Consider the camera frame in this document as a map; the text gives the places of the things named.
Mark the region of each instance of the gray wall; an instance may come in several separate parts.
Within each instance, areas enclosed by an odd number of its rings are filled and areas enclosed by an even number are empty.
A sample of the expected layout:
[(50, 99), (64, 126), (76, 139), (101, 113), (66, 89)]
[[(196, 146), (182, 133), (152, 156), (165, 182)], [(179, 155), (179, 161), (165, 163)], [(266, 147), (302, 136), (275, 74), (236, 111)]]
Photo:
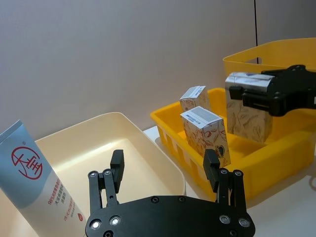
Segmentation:
[(258, 44), (316, 37), (315, 0), (256, 0)]
[(255, 45), (252, 0), (1, 0), (0, 131), (34, 138), (106, 112), (140, 128)]

